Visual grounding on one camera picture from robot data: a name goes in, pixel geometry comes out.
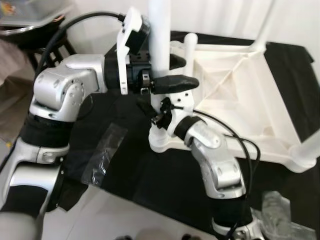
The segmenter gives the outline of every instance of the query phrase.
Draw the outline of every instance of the table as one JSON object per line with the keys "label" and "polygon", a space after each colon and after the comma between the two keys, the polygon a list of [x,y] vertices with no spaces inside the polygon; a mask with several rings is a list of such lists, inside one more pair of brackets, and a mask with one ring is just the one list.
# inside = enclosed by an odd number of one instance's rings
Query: table
{"label": "table", "polygon": [[[171,39],[183,41],[186,34],[174,31]],[[251,40],[204,34],[198,34],[198,39],[200,44],[252,43]],[[311,67],[313,60],[302,46],[270,42],[266,48],[266,61],[303,141],[320,128],[320,88]],[[169,149],[159,154],[150,149],[150,120],[136,106],[136,96],[109,91],[94,94],[93,100],[91,114],[74,126],[71,149],[64,165],[67,175],[75,180],[81,178],[102,134],[115,123],[128,132],[112,158],[101,188],[212,234],[208,198],[199,165],[191,153]],[[245,161],[240,159],[239,162],[247,176]],[[292,221],[316,229],[319,238],[320,163],[298,174],[280,164],[261,162],[255,174],[250,205],[260,210],[262,193],[271,190],[290,199]]]}

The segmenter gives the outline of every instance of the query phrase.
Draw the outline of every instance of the black cable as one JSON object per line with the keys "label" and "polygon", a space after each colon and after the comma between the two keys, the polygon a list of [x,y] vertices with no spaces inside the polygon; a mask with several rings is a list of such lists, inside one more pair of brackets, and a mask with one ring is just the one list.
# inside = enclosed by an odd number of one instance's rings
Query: black cable
{"label": "black cable", "polygon": [[[179,110],[184,110],[184,108],[181,107],[181,106],[173,106],[173,108],[174,109],[179,109]],[[196,114],[205,116],[205,117],[207,117],[207,118],[219,123],[220,125],[222,125],[225,129],[227,129],[230,133],[232,133],[232,136],[235,137],[238,140],[239,144],[241,145],[241,147],[243,149],[243,152],[245,154],[245,158],[246,158],[246,160],[248,162],[248,168],[249,168],[249,176],[248,176],[248,181],[247,181],[247,184],[246,184],[247,191],[246,191],[244,203],[243,203],[243,206],[242,206],[242,214],[241,215],[243,216],[244,213],[245,213],[247,204],[248,204],[248,198],[249,198],[249,195],[251,193],[252,183],[253,183],[253,167],[252,167],[251,158],[250,158],[248,149],[247,149],[246,145],[244,144],[244,140],[241,137],[239,137],[239,135],[230,126],[228,126],[227,124],[225,124],[223,121],[219,120],[218,118],[216,118],[216,117],[214,117],[212,115],[209,115],[209,114],[207,114],[205,112],[199,111],[199,110],[193,110],[193,112],[196,113]],[[233,235],[233,233],[237,229],[237,227],[240,224],[240,222],[241,222],[241,219],[239,219],[234,224],[234,226],[230,228],[229,232],[225,236],[226,240],[229,240],[231,238],[231,236]]]}
{"label": "black cable", "polygon": [[[224,136],[226,136],[227,138],[235,138],[234,136],[230,136],[230,135],[227,135],[227,134],[224,134]],[[258,165],[259,165],[259,163],[260,163],[260,158],[261,158],[260,148],[259,148],[258,145],[255,144],[253,141],[250,141],[250,140],[248,140],[248,139],[246,139],[246,138],[242,138],[242,140],[243,140],[244,142],[247,142],[247,143],[253,145],[254,148],[255,148],[255,150],[256,150],[256,158],[255,158],[255,161],[254,161],[254,162],[255,162],[255,165],[254,165],[254,168],[253,168],[253,171],[252,171],[252,175],[255,176],[255,173],[256,173],[256,170],[257,170],[257,168],[258,168]]]}
{"label": "black cable", "polygon": [[108,17],[113,17],[113,18],[117,18],[119,21],[123,22],[125,19],[125,16],[122,14],[117,14],[114,12],[108,12],[108,11],[100,11],[100,12],[92,12],[92,13],[88,13],[82,16],[79,16],[73,20],[71,20],[70,22],[68,22],[66,25],[62,26],[54,35],[53,37],[50,39],[50,41],[48,42],[48,44],[45,47],[45,51],[43,52],[42,56],[41,56],[41,60],[38,64],[38,67],[36,68],[35,71],[35,77],[34,79],[37,78],[37,76],[41,73],[42,68],[49,56],[49,54],[51,53],[52,48],[54,47],[54,45],[56,44],[56,42],[66,33],[67,29],[69,29],[70,27],[72,27],[73,25],[85,20],[85,19],[89,19],[89,18],[93,18],[93,17],[98,17],[98,16],[108,16]]}

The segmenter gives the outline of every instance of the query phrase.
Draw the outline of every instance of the white vertical pole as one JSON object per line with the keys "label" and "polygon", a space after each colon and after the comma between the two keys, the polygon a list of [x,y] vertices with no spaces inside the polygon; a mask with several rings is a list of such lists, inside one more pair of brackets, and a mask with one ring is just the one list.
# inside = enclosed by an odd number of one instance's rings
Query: white vertical pole
{"label": "white vertical pole", "polygon": [[193,77],[194,74],[194,62],[195,62],[195,50],[198,43],[198,36],[195,33],[188,33],[184,37],[184,58],[186,65],[184,67],[184,75]]}
{"label": "white vertical pole", "polygon": [[250,52],[265,51],[266,43],[269,37],[270,29],[274,23],[274,18],[277,13],[278,5],[281,0],[272,0],[268,12],[264,18],[258,36],[254,43],[249,47]]}
{"label": "white vertical pole", "polygon": [[320,129],[300,146],[294,146],[291,155],[296,161],[314,161],[320,157]]}
{"label": "white vertical pole", "polygon": [[[170,36],[171,36],[171,0],[149,0],[148,19],[151,32],[149,35],[149,53],[151,57],[152,75],[154,78],[169,74]],[[151,105],[159,112],[163,94],[151,94]],[[165,146],[169,136],[165,129],[151,126],[149,142],[152,149]]]}

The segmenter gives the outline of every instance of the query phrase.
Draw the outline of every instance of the white wall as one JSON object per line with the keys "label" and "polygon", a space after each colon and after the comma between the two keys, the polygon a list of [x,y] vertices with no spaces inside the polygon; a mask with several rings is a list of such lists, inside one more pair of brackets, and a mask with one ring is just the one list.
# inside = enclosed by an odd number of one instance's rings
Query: white wall
{"label": "white wall", "polygon": [[[147,15],[148,0],[69,0],[69,18],[92,11],[126,13],[130,6]],[[320,0],[278,0],[279,11],[268,40],[302,45],[315,60],[320,81]],[[270,0],[172,0],[173,30],[254,39]],[[80,23],[69,31],[81,53],[106,53],[116,41],[119,24],[100,17]]]}

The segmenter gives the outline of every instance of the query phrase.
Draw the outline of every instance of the cable connector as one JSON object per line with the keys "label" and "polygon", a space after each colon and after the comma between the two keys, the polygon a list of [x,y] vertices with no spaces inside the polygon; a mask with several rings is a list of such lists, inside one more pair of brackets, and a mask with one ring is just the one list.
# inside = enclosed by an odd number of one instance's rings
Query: cable connector
{"label": "cable connector", "polygon": [[119,15],[118,15],[118,20],[119,20],[120,22],[123,23],[123,22],[125,21],[125,18],[126,18],[126,15],[119,13]]}

